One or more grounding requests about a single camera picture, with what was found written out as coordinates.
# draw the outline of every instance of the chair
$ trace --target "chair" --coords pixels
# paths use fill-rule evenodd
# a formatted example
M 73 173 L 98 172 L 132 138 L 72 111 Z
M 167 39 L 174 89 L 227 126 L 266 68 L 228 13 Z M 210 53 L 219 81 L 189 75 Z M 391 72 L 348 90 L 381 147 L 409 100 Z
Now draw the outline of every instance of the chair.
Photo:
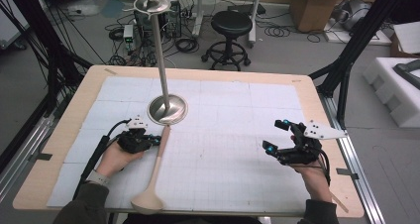
M 251 61 L 248 59 L 245 49 L 241 45 L 232 42 L 232 40 L 236 40 L 238 37 L 250 32 L 253 28 L 251 19 L 246 14 L 236 11 L 222 11 L 213 16 L 211 26 L 216 32 L 225 36 L 226 42 L 213 44 L 207 50 L 206 55 L 201 57 L 201 60 L 205 62 L 211 57 L 214 60 L 210 68 L 212 70 L 215 69 L 218 63 L 222 65 L 233 64 L 238 71 L 241 71 L 239 64 L 242 61 L 244 65 L 250 65 Z M 225 45 L 225 49 L 223 51 L 217 50 L 216 47 L 218 45 Z M 234 52 L 232 46 L 238 47 L 240 51 Z

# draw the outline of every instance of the wrist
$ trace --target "wrist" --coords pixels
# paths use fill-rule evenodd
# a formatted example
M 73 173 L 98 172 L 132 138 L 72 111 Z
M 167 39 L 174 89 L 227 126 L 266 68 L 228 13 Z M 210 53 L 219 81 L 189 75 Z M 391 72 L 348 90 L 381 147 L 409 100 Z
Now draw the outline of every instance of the wrist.
M 306 172 L 302 174 L 306 189 L 312 200 L 332 202 L 333 197 L 327 178 L 322 172 Z
M 108 178 L 111 178 L 111 176 L 114 174 L 114 171 L 111 168 L 102 166 L 102 164 L 99 164 L 99 166 L 96 168 L 96 172 Z
M 95 184 L 99 184 L 99 185 L 104 185 L 106 186 L 109 181 L 110 178 L 108 176 L 105 176 L 99 172 L 97 172 L 95 169 L 90 173 L 89 177 L 86 179 L 87 182 L 89 183 L 95 183 Z

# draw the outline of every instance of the metal frame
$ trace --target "metal frame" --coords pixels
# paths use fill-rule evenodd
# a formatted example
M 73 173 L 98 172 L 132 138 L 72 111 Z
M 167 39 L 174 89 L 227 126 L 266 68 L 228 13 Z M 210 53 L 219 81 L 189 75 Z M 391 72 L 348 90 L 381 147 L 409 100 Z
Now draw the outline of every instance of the metal frame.
M 327 112 L 327 116 L 330 119 L 330 123 L 333 128 L 343 130 L 346 133 L 347 130 L 342 129 L 340 121 L 337 119 L 337 105 L 333 98 L 324 97 L 320 95 L 321 102 L 324 106 L 324 110 Z M 350 137 L 341 138 L 337 140 L 342 151 L 342 154 L 347 163 L 351 173 L 358 175 L 357 179 L 354 179 L 355 186 L 359 192 L 359 196 L 364 205 L 366 214 L 371 224 L 385 223 L 379 206 L 374 198 L 373 192 L 368 184 L 367 177 L 364 169 L 359 161 L 358 155 L 356 154 L 355 148 Z
M 333 97 L 334 90 L 341 84 L 337 119 L 343 129 L 346 128 L 344 120 L 351 69 L 383 21 L 400 1 L 375 0 L 339 57 L 333 63 L 309 74 L 312 79 L 327 74 L 322 84 L 317 86 L 318 92 L 326 97 Z
M 30 25 L 31 29 L 37 35 L 37 38 L 46 49 L 46 59 L 45 61 L 49 65 L 49 74 L 48 74 L 48 86 L 49 91 L 46 98 L 40 103 L 36 111 L 28 119 L 27 123 L 19 131 L 18 135 L 15 136 L 13 141 L 6 148 L 0 156 L 0 173 L 3 172 L 4 167 L 13 160 L 16 153 L 21 149 L 24 139 L 30 134 L 33 125 L 41 118 L 45 111 L 44 115 L 50 116 L 53 112 L 56 103 L 56 96 L 61 90 L 63 84 L 66 85 L 78 85 L 83 79 L 83 75 L 78 71 L 75 66 L 75 62 L 80 64 L 85 68 L 89 68 L 92 63 L 83 59 L 82 57 L 76 55 L 67 49 L 61 42 L 58 34 L 55 32 L 53 25 L 50 23 L 47 15 L 44 12 L 44 9 L 40 5 L 39 0 L 13 0 L 17 8 L 20 10 L 22 15 L 25 17 L 26 21 Z M 27 39 L 28 43 L 31 45 L 34 53 L 37 55 L 37 49 L 30 43 L 31 40 L 28 40 L 28 32 L 23 30 L 20 26 L 20 23 L 11 15 L 6 8 L 0 5 L 0 10 L 9 18 L 9 20 L 16 26 L 16 28 L 21 32 L 23 37 Z M 65 81 L 59 81 L 58 75 L 61 74 Z
M 14 156 L 13 160 L 9 162 L 6 169 L 1 173 L 0 202 L 6 197 L 10 188 L 30 161 L 32 155 L 36 153 L 38 147 L 45 141 L 52 126 L 53 115 L 42 117 L 37 125 L 35 125 L 34 130 L 28 136 L 18 154 Z

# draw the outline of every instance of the wooden table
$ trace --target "wooden table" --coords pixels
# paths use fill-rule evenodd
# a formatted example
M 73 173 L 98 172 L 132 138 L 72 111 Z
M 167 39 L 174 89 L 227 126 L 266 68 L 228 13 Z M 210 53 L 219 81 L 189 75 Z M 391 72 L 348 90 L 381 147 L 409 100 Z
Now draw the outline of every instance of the wooden table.
M 52 133 L 43 153 L 52 154 L 49 161 L 36 161 L 33 169 L 18 192 L 13 206 L 25 210 L 49 210 L 47 202 L 53 191 L 60 168 L 73 144 L 89 109 L 108 76 L 158 77 L 157 68 L 123 67 L 110 65 L 92 66 Z M 295 87 L 303 115 L 323 124 L 329 124 L 312 79 L 306 75 L 231 72 L 168 68 L 170 79 L 210 81 L 241 81 L 250 83 L 286 84 Z M 337 174 L 336 168 L 347 168 L 335 140 L 322 141 L 331 164 L 331 191 L 338 204 L 339 217 L 362 217 L 364 209 L 353 181 L 348 175 Z

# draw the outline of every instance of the stool legs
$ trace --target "stool legs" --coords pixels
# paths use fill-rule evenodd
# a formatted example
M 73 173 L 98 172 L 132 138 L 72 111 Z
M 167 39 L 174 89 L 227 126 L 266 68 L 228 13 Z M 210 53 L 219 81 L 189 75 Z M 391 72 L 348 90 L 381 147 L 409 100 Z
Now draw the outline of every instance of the stool legs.
M 215 49 L 215 47 L 218 45 L 223 44 L 225 44 L 225 49 L 223 51 Z M 241 51 L 234 53 L 232 46 L 238 47 Z M 206 55 L 201 57 L 201 60 L 205 62 L 208 60 L 208 57 L 211 57 L 214 60 L 212 66 L 210 67 L 212 70 L 215 69 L 215 66 L 218 63 L 221 63 L 222 65 L 233 64 L 238 71 L 241 71 L 239 64 L 242 61 L 244 62 L 244 65 L 249 65 L 251 63 L 251 61 L 248 59 L 248 54 L 245 49 L 241 45 L 232 42 L 232 39 L 227 39 L 226 42 L 213 44 L 210 49 L 207 50 Z

